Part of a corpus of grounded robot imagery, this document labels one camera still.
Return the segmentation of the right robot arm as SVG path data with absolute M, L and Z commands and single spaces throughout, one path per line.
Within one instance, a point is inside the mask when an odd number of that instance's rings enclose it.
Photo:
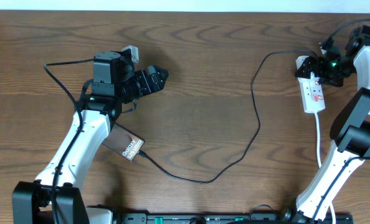
M 334 45 L 332 37 L 320 48 L 322 56 L 303 55 L 296 60 L 295 77 L 305 112 L 317 115 L 325 108 L 322 85 L 341 87 L 345 78 L 356 74 L 358 91 L 333 121 L 326 159 L 296 198 L 295 210 L 284 216 L 293 223 L 323 222 L 347 179 L 370 160 L 370 27 L 352 30 L 345 54 Z

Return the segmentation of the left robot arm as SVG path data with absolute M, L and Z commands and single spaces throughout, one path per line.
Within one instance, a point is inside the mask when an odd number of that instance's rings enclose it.
M 135 70 L 138 49 L 105 51 L 89 60 L 93 78 L 72 100 L 74 116 L 70 129 L 47 167 L 33 182 L 20 181 L 12 193 L 14 223 L 120 223 L 111 208 L 85 206 L 81 191 L 95 154 L 110 135 L 122 106 L 161 91 L 167 70 L 150 65 Z

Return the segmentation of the bronze Galaxy smartphone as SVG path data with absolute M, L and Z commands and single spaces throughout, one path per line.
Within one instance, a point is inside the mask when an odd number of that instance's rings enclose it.
M 130 130 L 115 123 L 102 144 L 132 162 L 143 147 L 145 140 Z

